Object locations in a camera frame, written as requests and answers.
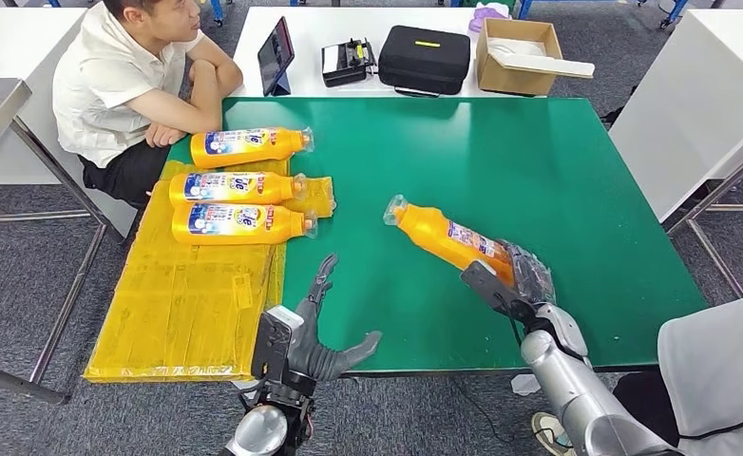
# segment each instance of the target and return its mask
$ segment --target man's hand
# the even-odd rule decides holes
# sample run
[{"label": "man's hand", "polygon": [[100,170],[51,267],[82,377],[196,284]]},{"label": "man's hand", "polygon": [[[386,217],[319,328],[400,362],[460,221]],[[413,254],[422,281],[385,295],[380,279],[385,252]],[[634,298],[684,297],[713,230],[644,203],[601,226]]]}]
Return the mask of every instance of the man's hand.
[{"label": "man's hand", "polygon": [[145,141],[151,147],[165,147],[175,144],[181,138],[187,136],[181,130],[164,126],[161,123],[152,123],[145,131]]}]

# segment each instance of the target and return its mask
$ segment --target black pants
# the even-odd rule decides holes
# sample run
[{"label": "black pants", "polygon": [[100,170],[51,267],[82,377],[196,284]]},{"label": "black pants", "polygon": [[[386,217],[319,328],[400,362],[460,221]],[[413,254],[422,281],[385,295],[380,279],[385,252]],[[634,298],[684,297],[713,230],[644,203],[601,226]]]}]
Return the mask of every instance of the black pants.
[{"label": "black pants", "polygon": [[168,152],[170,146],[151,147],[142,141],[128,147],[103,169],[78,156],[84,164],[84,185],[143,209],[150,200],[147,192],[159,180]]},{"label": "black pants", "polygon": [[659,370],[624,375],[612,392],[636,420],[672,447],[679,445],[674,408]]}]

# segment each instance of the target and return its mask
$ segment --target yellow plastic sheet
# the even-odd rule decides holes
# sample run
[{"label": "yellow plastic sheet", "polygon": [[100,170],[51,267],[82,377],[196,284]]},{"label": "yellow plastic sheet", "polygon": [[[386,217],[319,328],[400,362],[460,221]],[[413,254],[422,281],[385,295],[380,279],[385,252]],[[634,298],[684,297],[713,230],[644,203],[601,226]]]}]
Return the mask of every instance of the yellow plastic sheet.
[{"label": "yellow plastic sheet", "polygon": [[[288,163],[227,170],[287,175]],[[281,302],[285,245],[178,244],[170,231],[169,179],[195,171],[169,161],[154,187],[84,372],[90,382],[251,378],[259,315]],[[307,196],[291,204],[330,216],[332,180],[308,180]]]}]

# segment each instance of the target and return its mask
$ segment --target green tabletop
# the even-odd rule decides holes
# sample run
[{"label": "green tabletop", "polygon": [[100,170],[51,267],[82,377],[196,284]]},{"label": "green tabletop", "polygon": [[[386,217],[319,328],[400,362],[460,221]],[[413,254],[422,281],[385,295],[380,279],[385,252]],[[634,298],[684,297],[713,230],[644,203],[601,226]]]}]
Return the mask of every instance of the green tabletop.
[{"label": "green tabletop", "polygon": [[[224,119],[313,129],[315,152],[294,156],[292,172],[332,176],[337,208],[317,239],[289,241],[283,300],[293,308],[338,253],[319,335],[344,349],[382,331],[359,371],[524,367],[507,319],[383,223],[396,194],[534,252],[596,366],[655,364],[659,326],[705,307],[585,100],[240,99]],[[188,142],[169,159],[189,162]]]}]

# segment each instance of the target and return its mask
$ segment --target orange bottle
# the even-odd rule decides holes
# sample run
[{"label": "orange bottle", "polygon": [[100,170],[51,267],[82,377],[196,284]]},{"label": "orange bottle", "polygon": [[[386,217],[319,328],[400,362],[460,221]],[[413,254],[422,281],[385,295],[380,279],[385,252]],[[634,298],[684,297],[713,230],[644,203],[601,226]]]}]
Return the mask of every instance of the orange bottle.
[{"label": "orange bottle", "polygon": [[294,153],[314,148],[313,131],[287,128],[198,133],[190,140],[193,163],[201,168],[218,168],[262,160],[286,160]]},{"label": "orange bottle", "polygon": [[402,195],[397,195],[389,203],[383,221],[398,226],[414,244],[462,271],[480,259],[506,285],[515,286],[511,257],[503,246],[446,219],[438,209],[409,204]]},{"label": "orange bottle", "polygon": [[292,178],[270,172],[178,174],[170,180],[170,202],[276,204],[300,198],[304,189],[303,174]]},{"label": "orange bottle", "polygon": [[279,244],[297,236],[315,238],[315,215],[282,206],[183,203],[173,215],[173,237],[192,245]]}]

